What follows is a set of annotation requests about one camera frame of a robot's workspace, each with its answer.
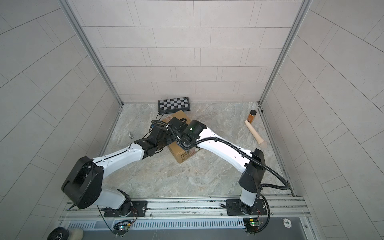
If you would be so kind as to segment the brown cardboard express box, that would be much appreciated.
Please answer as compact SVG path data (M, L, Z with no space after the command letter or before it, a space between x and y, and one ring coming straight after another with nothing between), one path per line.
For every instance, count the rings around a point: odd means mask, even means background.
M173 117L176 117L179 120L185 118L187 125L191 123L191 119L182 110L167 116L162 121L165 123L168 123ZM176 141L168 145L168 149L171 151L172 155L175 157L176 161L179 164L185 162L188 158L192 157L196 152L201 150L199 148L194 148L194 149L185 151L180 146L177 145Z

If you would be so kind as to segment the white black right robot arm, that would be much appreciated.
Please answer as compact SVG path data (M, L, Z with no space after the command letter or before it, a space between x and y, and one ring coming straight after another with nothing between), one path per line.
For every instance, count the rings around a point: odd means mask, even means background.
M190 124L172 118L166 129L184 150L195 147L205 149L221 157L242 173L239 185L242 188L240 208L245 215L257 212L256 203L260 198L260 185L265 174L264 153L261 150L246 150L218 136L206 125L193 120Z

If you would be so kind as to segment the left green circuit board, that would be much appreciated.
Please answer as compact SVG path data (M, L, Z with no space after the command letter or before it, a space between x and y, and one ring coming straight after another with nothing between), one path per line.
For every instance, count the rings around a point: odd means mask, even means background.
M131 221L121 221L114 225L115 231L128 231L132 225Z

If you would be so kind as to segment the white round sticker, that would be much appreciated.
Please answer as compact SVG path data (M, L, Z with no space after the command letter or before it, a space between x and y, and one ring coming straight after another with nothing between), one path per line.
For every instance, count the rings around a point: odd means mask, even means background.
M285 228L291 229L292 228L292 221L285 218L285 219L283 219L283 225Z

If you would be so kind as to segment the right green circuit board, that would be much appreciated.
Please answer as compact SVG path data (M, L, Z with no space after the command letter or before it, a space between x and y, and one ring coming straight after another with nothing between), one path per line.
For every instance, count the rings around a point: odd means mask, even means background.
M259 219L243 219L245 232L256 233L259 230L261 222Z

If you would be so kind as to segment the brown spice jar black lid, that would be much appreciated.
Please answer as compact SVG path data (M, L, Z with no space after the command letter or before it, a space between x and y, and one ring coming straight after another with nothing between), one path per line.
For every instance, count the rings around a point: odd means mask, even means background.
M248 117L247 117L247 121L251 124L254 121L256 115L257 115L257 111L251 110Z

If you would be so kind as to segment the black white chessboard case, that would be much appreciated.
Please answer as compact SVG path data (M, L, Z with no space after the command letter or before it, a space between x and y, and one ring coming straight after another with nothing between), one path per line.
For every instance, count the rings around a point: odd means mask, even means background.
M165 99L158 101L158 109L160 114L187 112L191 110L191 104L188 97Z

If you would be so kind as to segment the aluminium mounting rail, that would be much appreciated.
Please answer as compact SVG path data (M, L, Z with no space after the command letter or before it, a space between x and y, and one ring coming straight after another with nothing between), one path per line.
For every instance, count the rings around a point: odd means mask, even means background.
M266 195L271 217L309 217L310 211L303 197L290 195ZM221 207L227 201L238 202L239 196L224 197L185 197L185 198L148 198L145 209L136 207L139 220L160 219L213 219L229 218L228 210ZM59 214L59 221L101 220L102 215L96 206L84 210L73 208Z

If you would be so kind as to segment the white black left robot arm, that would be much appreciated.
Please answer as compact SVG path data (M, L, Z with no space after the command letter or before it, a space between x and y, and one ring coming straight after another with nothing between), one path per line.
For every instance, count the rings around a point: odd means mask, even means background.
M62 192L79 209L92 205L104 206L108 216L126 217L133 212L131 197L122 190L103 189L103 180L115 171L152 157L172 142L167 124L154 121L148 137L112 154L90 159L80 158L62 185Z

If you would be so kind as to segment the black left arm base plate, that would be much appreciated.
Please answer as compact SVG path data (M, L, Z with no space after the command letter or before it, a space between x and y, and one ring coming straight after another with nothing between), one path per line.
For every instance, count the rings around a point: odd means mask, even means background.
M124 203L119 209L104 208L101 211L105 218L144 217L146 214L147 201L130 201Z

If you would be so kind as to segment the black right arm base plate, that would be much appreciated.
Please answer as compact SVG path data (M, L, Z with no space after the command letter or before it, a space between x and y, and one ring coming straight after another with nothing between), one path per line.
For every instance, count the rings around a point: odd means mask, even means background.
M225 203L228 216L266 216L267 205L264 200L256 199L252 207L241 202L240 199L228 199Z

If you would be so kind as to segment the wooden rolling pin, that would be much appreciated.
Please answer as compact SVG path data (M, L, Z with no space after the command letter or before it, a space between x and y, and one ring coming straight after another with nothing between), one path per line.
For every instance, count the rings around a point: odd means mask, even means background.
M256 139L258 145L263 148L263 149L266 149L268 147L268 143L259 135L259 133L255 130L255 128L251 125L251 123L247 120L245 120L245 125L246 127L248 128L248 130L250 131L250 133L254 136L254 138Z

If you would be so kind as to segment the black wheel roller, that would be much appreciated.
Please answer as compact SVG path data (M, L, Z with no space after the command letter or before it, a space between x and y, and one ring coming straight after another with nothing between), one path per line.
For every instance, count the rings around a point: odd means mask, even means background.
M47 240L68 240L70 231L63 227L57 227L48 235Z

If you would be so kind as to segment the green circuit board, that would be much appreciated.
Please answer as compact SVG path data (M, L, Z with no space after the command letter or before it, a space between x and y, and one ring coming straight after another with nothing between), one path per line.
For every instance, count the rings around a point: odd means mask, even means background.
M128 231L132 225L131 221L121 221L114 225L115 231Z
M261 222L259 219L243 219L245 232L256 233L259 230Z

